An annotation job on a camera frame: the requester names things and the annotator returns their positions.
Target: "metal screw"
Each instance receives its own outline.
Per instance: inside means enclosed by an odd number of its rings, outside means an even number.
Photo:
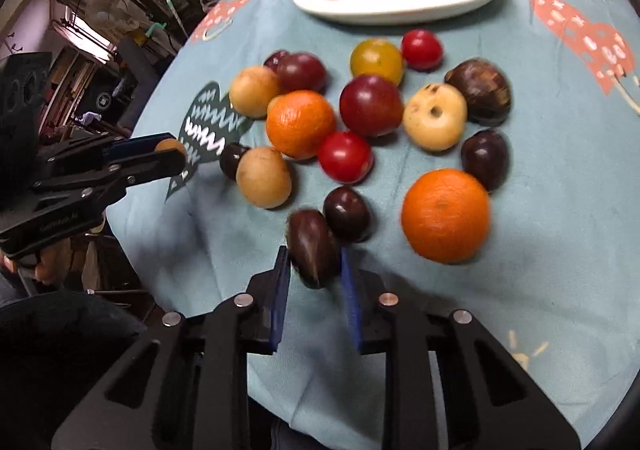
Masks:
[[[398,295],[395,295],[393,293],[382,293],[382,295],[378,297],[378,302],[380,302],[383,306],[392,307],[394,305],[398,305],[400,299],[398,298]]]
[[[165,313],[162,317],[162,323],[167,327],[173,327],[174,325],[179,324],[181,319],[182,317],[180,316],[180,313],[171,311],[169,313]]]
[[[473,316],[469,311],[465,311],[464,309],[458,309],[453,312],[453,319],[459,324],[470,324],[471,320],[473,320]]]
[[[252,297],[249,293],[240,293],[234,298],[234,304],[236,304],[238,307],[248,307],[252,303],[254,303],[254,297]]]

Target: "red mushroom print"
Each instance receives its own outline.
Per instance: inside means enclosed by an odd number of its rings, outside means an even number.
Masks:
[[[618,31],[592,23],[575,7],[561,0],[531,0],[533,11],[587,65],[605,94],[615,82],[634,70],[634,56]]]
[[[249,0],[232,0],[230,2],[218,2],[216,6],[207,13],[207,15],[198,24],[191,34],[189,41],[196,43],[200,40],[207,41],[207,37],[211,36],[214,27],[224,25],[224,22],[231,18],[235,12],[245,5]]]

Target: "blue tablecloth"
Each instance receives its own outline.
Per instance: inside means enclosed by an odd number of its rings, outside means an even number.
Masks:
[[[334,25],[307,16],[291,0],[225,0],[215,11],[180,51],[135,130],[136,136],[175,134],[187,145],[187,169],[172,181],[130,189],[108,210],[159,305],[187,316],[213,309],[271,267],[287,215],[321,207],[336,186],[317,163],[292,164],[298,190],[288,207],[267,211],[246,203],[222,175],[219,153],[240,136],[250,146],[268,139],[264,122],[251,123],[229,107],[233,77],[276,49],[309,51],[328,67],[326,97],[337,108],[354,46],[370,36],[399,44],[407,30]],[[573,46],[555,31],[565,23],[579,38]],[[513,112],[502,126],[513,169],[492,195],[492,233],[476,260],[433,263],[412,252],[399,210],[421,174],[460,166],[459,147],[431,156],[399,131],[374,147],[376,166],[359,187],[380,223],[360,247],[361,264],[436,311],[473,311],[526,360],[585,446],[640,367],[640,118],[597,75],[614,67],[607,66],[611,54],[632,70],[638,17],[627,0],[495,0],[425,27],[444,43],[446,60],[433,74],[409,70],[404,97],[442,81],[469,57],[499,65],[513,83]],[[584,30],[593,36],[582,36]],[[604,63],[590,68],[590,60]],[[623,84],[640,95],[630,77]],[[478,130],[467,125],[465,138]],[[274,357],[249,357],[248,380],[253,398],[326,446],[379,445],[384,359],[356,354],[337,286],[313,291],[293,277],[280,349]]]

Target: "orange fruit in gripper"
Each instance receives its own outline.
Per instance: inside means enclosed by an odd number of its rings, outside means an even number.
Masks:
[[[311,90],[296,90],[269,105],[266,132],[273,147],[293,159],[309,159],[335,130],[334,109]]]
[[[414,182],[400,221],[414,251],[441,263],[471,257],[489,234],[489,194],[473,176],[444,168]]]

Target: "speaker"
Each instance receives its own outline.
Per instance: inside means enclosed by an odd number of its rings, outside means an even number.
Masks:
[[[50,52],[12,54],[0,61],[0,197],[15,192],[33,166],[51,61]]]

